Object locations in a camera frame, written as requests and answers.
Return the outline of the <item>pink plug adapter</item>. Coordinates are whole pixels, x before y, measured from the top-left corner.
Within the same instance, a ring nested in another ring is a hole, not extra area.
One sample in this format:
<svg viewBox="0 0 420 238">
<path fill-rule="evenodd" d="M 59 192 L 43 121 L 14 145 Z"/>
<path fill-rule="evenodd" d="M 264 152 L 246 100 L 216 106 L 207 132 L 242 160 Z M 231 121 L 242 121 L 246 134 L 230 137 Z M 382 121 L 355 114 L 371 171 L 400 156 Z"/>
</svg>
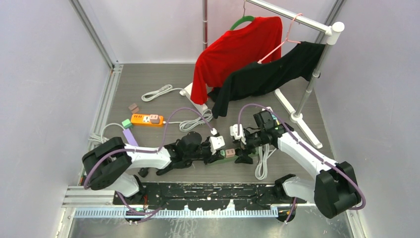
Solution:
<svg viewBox="0 0 420 238">
<path fill-rule="evenodd" d="M 226 149 L 225 150 L 225 157 L 232 158 L 235 156 L 235 149 Z"/>
<path fill-rule="evenodd" d="M 130 112 L 131 112 L 132 114 L 137 114 L 137 113 L 139 112 L 139 107 L 138 107 L 138 105 L 137 105 L 137 104 L 135 104 L 135 103 L 131 104 L 131 105 L 128 107 L 128 109 L 130 110 Z"/>
</svg>

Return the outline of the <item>green power strip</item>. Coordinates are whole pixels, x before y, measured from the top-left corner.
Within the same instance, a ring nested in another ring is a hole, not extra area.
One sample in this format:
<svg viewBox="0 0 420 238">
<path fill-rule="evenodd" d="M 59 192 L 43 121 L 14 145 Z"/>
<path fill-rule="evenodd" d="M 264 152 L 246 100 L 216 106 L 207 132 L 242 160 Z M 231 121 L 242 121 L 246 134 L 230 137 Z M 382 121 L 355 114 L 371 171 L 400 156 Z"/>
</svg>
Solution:
<svg viewBox="0 0 420 238">
<path fill-rule="evenodd" d="M 254 157 L 258 155 L 255 149 L 244 150 L 240 148 L 236 149 L 224 149 L 220 150 L 217 160 L 208 163 L 208 165 L 216 165 L 228 162 L 234 162 L 235 164 L 249 164 L 254 163 Z"/>
</svg>

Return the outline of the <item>purple power strip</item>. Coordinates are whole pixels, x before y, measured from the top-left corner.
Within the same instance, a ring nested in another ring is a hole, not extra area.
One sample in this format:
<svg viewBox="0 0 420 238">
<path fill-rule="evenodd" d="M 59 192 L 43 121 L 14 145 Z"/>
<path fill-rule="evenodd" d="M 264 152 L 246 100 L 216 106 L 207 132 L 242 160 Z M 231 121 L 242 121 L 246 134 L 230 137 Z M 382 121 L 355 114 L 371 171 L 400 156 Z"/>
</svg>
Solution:
<svg viewBox="0 0 420 238">
<path fill-rule="evenodd" d="M 129 145 L 132 146 L 139 146 L 136 139 L 134 138 L 134 135 L 132 134 L 131 130 L 129 128 L 123 130 L 123 134 L 128 142 Z"/>
</svg>

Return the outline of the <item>teal green plug adapter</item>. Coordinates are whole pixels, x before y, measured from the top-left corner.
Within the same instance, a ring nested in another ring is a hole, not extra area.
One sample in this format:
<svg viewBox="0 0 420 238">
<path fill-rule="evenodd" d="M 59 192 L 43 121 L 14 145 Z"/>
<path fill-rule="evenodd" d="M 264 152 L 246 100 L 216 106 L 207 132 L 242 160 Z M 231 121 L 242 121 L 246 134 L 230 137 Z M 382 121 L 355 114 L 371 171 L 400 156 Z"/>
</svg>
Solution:
<svg viewBox="0 0 420 238">
<path fill-rule="evenodd" d="M 121 125 L 123 126 L 124 129 L 129 129 L 133 127 L 133 124 L 130 119 L 125 119 L 124 121 L 121 122 Z"/>
</svg>

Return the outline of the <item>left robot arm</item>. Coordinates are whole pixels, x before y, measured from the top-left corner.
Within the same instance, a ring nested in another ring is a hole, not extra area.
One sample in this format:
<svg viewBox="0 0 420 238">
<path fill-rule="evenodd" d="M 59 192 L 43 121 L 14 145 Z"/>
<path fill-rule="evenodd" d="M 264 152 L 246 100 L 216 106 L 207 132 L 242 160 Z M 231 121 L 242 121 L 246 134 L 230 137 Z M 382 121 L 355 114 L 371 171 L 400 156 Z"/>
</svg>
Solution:
<svg viewBox="0 0 420 238">
<path fill-rule="evenodd" d="M 224 146 L 220 134 L 202 140 L 194 131 L 161 148 L 132 146 L 124 143 L 121 137 L 113 137 L 82 157 L 87 173 L 84 187 L 118 191 L 131 204 L 137 205 L 144 200 L 144 191 L 139 178 L 128 174 L 127 170 L 155 168 L 156 174 L 161 176 L 173 169 L 188 168 L 194 161 L 210 164 L 223 158 Z"/>
</svg>

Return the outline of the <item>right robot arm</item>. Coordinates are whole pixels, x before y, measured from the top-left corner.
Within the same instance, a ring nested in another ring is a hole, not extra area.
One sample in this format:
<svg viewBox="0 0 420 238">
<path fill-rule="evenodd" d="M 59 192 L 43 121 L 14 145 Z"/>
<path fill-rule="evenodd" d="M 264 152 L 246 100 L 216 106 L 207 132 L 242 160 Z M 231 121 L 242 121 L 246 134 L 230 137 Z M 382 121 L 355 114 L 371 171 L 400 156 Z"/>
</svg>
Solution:
<svg viewBox="0 0 420 238">
<path fill-rule="evenodd" d="M 304 180 L 294 174 L 277 179 L 273 194 L 278 202 L 286 204 L 299 198 L 315 204 L 327 218 L 365 206 L 366 199 L 358 187 L 354 168 L 348 162 L 339 163 L 323 155 L 269 111 L 260 111 L 253 117 L 257 124 L 253 133 L 240 124 L 229 128 L 234 142 L 240 145 L 237 162 L 249 164 L 249 154 L 256 148 L 273 146 L 294 159 L 314 179 Z"/>
</svg>

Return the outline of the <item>white power strip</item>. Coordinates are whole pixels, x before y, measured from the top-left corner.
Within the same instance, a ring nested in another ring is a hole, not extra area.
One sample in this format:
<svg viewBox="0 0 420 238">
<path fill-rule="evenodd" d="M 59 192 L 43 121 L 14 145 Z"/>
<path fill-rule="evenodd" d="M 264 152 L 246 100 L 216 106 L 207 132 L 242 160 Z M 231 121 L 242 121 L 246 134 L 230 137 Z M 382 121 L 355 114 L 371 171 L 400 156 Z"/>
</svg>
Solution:
<svg viewBox="0 0 420 238">
<path fill-rule="evenodd" d="M 273 112 L 273 110 L 272 110 L 272 108 L 271 108 L 271 107 L 267 107 L 267 109 L 268 109 L 270 112 Z M 280 125 L 280 122 L 278 121 L 278 118 L 277 118 L 274 114 L 271 114 L 271 116 L 272 116 L 273 120 L 275 121 L 275 124 L 276 124 L 276 125 Z"/>
</svg>

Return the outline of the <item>pink adapter on orange strip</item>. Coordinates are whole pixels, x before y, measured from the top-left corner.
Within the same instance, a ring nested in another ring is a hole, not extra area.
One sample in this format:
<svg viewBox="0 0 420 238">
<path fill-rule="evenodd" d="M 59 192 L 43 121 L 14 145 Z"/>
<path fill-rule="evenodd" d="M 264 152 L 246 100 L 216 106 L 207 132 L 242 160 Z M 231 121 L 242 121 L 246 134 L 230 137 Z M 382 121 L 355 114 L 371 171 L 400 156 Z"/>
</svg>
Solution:
<svg viewBox="0 0 420 238">
<path fill-rule="evenodd" d="M 160 116 L 159 115 L 150 115 L 150 122 L 152 124 L 160 124 Z"/>
</svg>

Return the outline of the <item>orange power strip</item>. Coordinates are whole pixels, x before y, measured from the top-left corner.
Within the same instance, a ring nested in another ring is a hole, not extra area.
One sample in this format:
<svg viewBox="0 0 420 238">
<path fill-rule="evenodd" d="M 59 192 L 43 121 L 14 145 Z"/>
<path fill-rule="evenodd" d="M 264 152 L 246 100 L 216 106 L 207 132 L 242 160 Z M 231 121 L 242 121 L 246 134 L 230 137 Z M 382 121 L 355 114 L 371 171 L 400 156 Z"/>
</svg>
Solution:
<svg viewBox="0 0 420 238">
<path fill-rule="evenodd" d="M 152 124 L 150 122 L 150 115 L 145 114 L 133 114 L 130 120 L 136 126 L 162 127 L 164 124 L 163 116 L 160 116 L 160 124 Z"/>
</svg>

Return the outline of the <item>red shirt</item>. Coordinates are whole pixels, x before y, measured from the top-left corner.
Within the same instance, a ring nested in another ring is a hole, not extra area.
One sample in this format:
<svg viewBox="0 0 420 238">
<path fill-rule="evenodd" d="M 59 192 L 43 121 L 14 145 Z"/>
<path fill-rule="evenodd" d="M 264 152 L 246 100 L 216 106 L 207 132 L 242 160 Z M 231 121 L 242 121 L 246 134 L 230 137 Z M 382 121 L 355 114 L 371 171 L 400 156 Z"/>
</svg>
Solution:
<svg viewBox="0 0 420 238">
<path fill-rule="evenodd" d="M 247 26 L 228 30 L 208 46 L 195 63 L 191 100 L 202 105 L 208 88 L 221 87 L 227 77 L 246 65 L 281 57 L 283 24 L 280 17 L 255 17 Z"/>
</svg>

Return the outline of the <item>black shirt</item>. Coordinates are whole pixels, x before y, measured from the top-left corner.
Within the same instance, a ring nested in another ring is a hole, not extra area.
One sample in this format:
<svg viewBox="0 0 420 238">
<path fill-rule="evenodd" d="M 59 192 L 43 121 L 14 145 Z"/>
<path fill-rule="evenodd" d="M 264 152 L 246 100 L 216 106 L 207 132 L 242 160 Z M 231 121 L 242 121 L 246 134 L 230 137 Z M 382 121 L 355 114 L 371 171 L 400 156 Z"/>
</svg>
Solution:
<svg viewBox="0 0 420 238">
<path fill-rule="evenodd" d="M 309 81 L 324 48 L 325 44 L 302 42 L 280 59 L 262 64 L 253 62 L 231 73 L 221 87 L 208 93 L 214 101 L 213 117 L 227 116 L 231 101 L 268 94 L 299 77 Z"/>
</svg>

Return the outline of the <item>pink hanger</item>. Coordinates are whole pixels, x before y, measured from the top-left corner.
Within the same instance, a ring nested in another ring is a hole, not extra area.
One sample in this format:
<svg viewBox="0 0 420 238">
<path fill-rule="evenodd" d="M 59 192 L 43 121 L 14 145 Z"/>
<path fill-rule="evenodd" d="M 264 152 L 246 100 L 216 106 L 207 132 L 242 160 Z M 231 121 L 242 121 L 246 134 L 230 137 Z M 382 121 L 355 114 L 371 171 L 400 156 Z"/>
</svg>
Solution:
<svg viewBox="0 0 420 238">
<path fill-rule="evenodd" d="M 298 16 L 302 16 L 303 14 L 302 13 L 298 13 L 292 20 L 291 20 L 291 22 L 290 22 L 290 24 L 289 24 L 289 28 L 288 28 L 288 31 L 287 31 L 287 34 L 286 34 L 286 37 L 285 37 L 285 39 L 284 39 L 284 41 L 283 42 L 281 42 L 277 47 L 275 47 L 271 52 L 269 52 L 267 55 L 265 55 L 263 58 L 261 58 L 259 61 L 258 61 L 258 63 L 259 64 L 262 64 L 262 62 L 266 59 L 266 58 L 268 58 L 269 56 L 271 56 L 274 52 L 276 52 L 278 49 L 280 49 L 286 42 L 289 42 L 289 43 L 295 43 L 295 44 L 300 44 L 301 42 L 300 41 L 292 41 L 292 40 L 290 40 L 289 39 L 289 36 L 290 36 L 290 32 L 291 32 L 291 30 L 292 30 L 292 27 L 293 27 L 293 24 L 294 24 L 294 22 L 296 21 L 296 19 L 298 18 Z"/>
</svg>

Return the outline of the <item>green hanger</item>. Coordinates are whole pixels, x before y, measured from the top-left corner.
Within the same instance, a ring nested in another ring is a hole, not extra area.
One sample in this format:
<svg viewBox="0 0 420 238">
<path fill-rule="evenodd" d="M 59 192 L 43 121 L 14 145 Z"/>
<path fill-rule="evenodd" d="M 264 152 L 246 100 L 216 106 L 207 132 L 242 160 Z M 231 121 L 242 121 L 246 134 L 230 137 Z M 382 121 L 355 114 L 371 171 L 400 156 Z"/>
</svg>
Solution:
<svg viewBox="0 0 420 238">
<path fill-rule="evenodd" d="M 245 23 L 245 22 L 253 22 L 255 17 L 251 16 L 251 15 L 246 15 L 246 0 L 244 0 L 243 3 L 243 15 L 240 19 L 238 19 L 229 29 L 229 31 L 233 31 L 235 30 L 238 26 L 240 26 L 241 24 Z"/>
</svg>

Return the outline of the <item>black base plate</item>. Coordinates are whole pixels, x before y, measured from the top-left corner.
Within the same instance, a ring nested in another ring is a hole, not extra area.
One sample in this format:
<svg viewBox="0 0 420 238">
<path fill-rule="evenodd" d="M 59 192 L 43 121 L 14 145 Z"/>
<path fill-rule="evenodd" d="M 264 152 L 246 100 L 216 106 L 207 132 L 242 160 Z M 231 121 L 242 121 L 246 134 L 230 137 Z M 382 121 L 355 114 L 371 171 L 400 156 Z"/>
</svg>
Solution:
<svg viewBox="0 0 420 238">
<path fill-rule="evenodd" d="M 229 203 L 237 211 L 260 211 L 293 202 L 273 183 L 144 182 L 136 194 L 124 199 L 131 207 L 145 205 L 147 210 L 175 211 L 225 210 Z"/>
</svg>

